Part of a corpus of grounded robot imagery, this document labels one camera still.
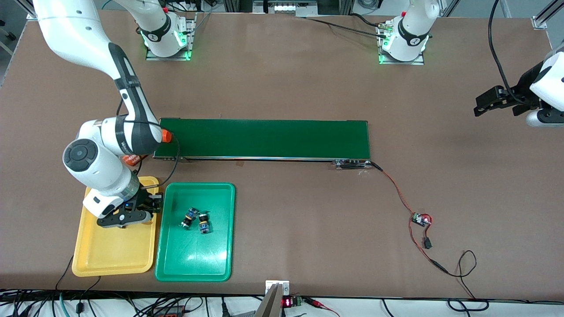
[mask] green tray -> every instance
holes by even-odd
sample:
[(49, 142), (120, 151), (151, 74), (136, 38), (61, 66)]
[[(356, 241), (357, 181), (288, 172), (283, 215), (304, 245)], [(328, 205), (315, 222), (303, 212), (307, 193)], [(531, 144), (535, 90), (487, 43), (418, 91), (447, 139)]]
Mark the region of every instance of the green tray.
[[(162, 118), (174, 133), (180, 156), (202, 160), (369, 160), (366, 121), (240, 120)], [(156, 159), (177, 155), (163, 143)]]
[[(209, 215), (211, 232), (198, 221), (189, 230), (180, 223), (188, 208)], [(235, 186), (230, 183), (172, 183), (162, 208), (155, 278), (170, 282), (222, 282), (231, 276)]]

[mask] teal cable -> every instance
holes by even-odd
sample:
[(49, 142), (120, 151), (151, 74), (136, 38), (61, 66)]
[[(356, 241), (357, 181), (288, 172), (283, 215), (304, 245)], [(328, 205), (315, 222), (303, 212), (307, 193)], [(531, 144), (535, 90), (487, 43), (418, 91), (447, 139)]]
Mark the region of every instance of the teal cable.
[(59, 302), (61, 302), (61, 308), (63, 309), (63, 313), (65, 314), (66, 317), (71, 317), (69, 315), (69, 312), (67, 311), (67, 308), (65, 307), (65, 303), (63, 301), (63, 293), (59, 293)]
[(104, 9), (104, 7), (105, 7), (108, 3), (110, 3), (110, 1), (112, 1), (112, 0), (107, 0), (107, 1), (102, 5), (102, 8), (101, 8), (101, 9)]

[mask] green conveyor belt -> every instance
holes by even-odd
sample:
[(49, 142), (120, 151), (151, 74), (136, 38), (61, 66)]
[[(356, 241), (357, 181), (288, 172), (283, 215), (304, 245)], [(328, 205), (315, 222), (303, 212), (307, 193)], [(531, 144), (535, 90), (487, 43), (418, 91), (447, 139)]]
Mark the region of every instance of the green conveyor belt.
[[(369, 160), (366, 121), (232, 120), (162, 118), (187, 159)], [(176, 142), (163, 143), (155, 158), (177, 154)]]

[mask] yellow tray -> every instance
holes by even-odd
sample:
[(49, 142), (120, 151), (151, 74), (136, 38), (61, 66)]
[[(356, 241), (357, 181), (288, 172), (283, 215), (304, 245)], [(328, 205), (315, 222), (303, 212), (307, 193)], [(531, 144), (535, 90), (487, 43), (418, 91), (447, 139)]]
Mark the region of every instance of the yellow tray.
[[(154, 177), (139, 177), (139, 181), (144, 186), (158, 184)], [(149, 192), (155, 194), (158, 188)], [(148, 271), (153, 265), (157, 217), (155, 214), (147, 224), (134, 224), (124, 229), (102, 228), (83, 206), (74, 247), (73, 273), (86, 277)]]

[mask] table surface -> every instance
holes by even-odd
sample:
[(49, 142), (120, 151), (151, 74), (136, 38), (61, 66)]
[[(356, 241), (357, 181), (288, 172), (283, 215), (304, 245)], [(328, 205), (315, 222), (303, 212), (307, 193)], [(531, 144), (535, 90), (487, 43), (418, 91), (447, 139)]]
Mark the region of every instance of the table surface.
[[(501, 84), (487, 20), (438, 19), (425, 66), (414, 67), (379, 65), (372, 37), (256, 14), (212, 14), (192, 61), (145, 61), (127, 12), (100, 18), (157, 117), (367, 120), (374, 161), (414, 210), (433, 216), (432, 258), (454, 271), (473, 250), (478, 267), (465, 282), (477, 297), (564, 299), (564, 130), (533, 129), (509, 109), (473, 116), (474, 98)], [(326, 19), (371, 30), (354, 17)], [(527, 19), (493, 28), (511, 83), (549, 51)], [(80, 124), (111, 116), (118, 101), (112, 80), (57, 57), (28, 23), (0, 90), (0, 287), (55, 286), (84, 193), (61, 154)], [(164, 178), (172, 164), (148, 160), (141, 174)], [(260, 294), (265, 280), (287, 279), (292, 292), (318, 296), (467, 297), (410, 241), (409, 212), (375, 169), (198, 161), (171, 181), (236, 186), (231, 278), (159, 283), (150, 270), (103, 276), (97, 289)], [(60, 287), (94, 281), (69, 273)]]

